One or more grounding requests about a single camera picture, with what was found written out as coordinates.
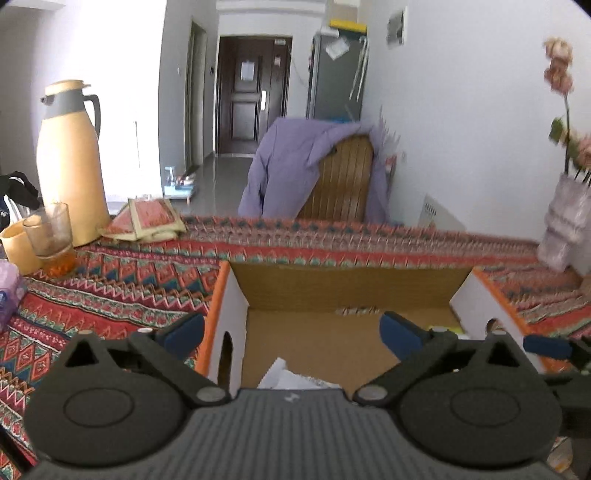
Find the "tiled floor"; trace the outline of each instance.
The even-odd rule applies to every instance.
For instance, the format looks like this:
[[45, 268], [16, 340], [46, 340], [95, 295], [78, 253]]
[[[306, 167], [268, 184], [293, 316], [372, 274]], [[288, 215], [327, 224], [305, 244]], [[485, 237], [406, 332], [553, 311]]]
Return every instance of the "tiled floor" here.
[[251, 162], [238, 157], [205, 159], [197, 171], [199, 191], [191, 203], [173, 200], [173, 205], [182, 215], [237, 216]]

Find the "doorway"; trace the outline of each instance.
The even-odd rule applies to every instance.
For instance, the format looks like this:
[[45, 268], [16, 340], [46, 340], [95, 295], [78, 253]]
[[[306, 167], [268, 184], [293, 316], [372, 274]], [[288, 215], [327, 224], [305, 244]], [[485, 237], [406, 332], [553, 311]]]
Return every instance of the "doorway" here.
[[221, 37], [217, 70], [216, 151], [252, 156], [285, 115], [291, 37]]
[[207, 32], [195, 22], [191, 25], [187, 53], [185, 91], [185, 168], [191, 172], [203, 163], [203, 99], [207, 54]]

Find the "drinking glass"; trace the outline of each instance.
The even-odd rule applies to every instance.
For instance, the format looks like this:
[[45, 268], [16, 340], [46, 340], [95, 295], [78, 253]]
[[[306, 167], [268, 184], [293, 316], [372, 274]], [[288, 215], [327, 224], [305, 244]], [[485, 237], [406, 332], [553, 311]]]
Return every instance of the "drinking glass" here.
[[50, 203], [35, 210], [22, 225], [48, 277], [62, 277], [76, 268], [70, 214], [65, 203]]

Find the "purple cloth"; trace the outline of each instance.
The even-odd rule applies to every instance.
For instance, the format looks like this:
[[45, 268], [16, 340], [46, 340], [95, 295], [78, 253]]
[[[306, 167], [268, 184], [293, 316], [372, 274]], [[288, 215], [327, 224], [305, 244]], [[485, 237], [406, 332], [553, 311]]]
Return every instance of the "purple cloth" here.
[[378, 131], [363, 123], [335, 124], [309, 119], [278, 118], [273, 123], [252, 160], [238, 214], [295, 219], [320, 177], [320, 160], [341, 140], [364, 134], [369, 135], [374, 146], [364, 221], [385, 223], [388, 187], [385, 166], [378, 160]]

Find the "wooden chair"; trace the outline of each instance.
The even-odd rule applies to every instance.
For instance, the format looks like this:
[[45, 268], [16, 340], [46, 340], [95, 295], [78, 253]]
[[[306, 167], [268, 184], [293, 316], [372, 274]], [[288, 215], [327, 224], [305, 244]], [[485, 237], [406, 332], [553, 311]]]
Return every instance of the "wooden chair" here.
[[321, 160], [320, 178], [299, 219], [363, 222], [374, 149], [367, 135], [349, 137]]

